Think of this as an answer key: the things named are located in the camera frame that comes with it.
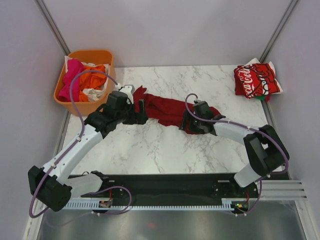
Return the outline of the dark red t shirt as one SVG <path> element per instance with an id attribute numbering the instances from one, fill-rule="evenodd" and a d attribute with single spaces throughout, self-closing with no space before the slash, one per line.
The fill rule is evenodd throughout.
<path id="1" fill-rule="evenodd" d="M 145 111 L 149 118 L 158 120 L 158 123 L 163 126 L 181 125 L 186 105 L 184 101 L 164 98 L 161 96 L 146 93 L 147 88 L 140 86 L 133 93 L 133 100 L 135 111 L 139 112 L 139 100 L 143 99 L 145 104 Z M 220 112 L 205 104 L 203 101 L 196 101 L 194 104 L 187 104 L 190 111 L 202 119 L 220 120 L 224 116 Z"/>

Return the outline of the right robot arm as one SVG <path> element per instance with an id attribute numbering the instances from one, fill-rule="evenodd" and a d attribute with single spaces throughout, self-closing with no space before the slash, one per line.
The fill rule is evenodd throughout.
<path id="1" fill-rule="evenodd" d="M 271 125 L 247 126 L 215 114 L 206 101 L 195 100 L 193 110 L 185 104 L 180 130 L 193 134 L 211 134 L 233 140 L 245 147 L 249 163 L 233 177 L 229 191 L 242 196 L 247 186 L 268 175 L 280 166 L 288 169 L 290 155 Z"/>

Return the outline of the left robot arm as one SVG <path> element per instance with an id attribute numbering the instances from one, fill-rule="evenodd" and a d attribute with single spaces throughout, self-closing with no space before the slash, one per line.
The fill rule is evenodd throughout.
<path id="1" fill-rule="evenodd" d="M 145 102 L 139 100 L 139 112 L 135 111 L 134 86 L 129 84 L 112 91 L 107 102 L 90 113 L 82 122 L 81 131 L 73 141 L 41 168 L 33 166 L 28 171 L 32 201 L 41 201 L 54 212 L 60 211 L 74 198 L 86 194 L 106 196 L 110 185 L 105 175 L 93 171 L 87 175 L 70 178 L 74 168 L 84 156 L 119 124 L 144 125 L 148 116 Z"/>

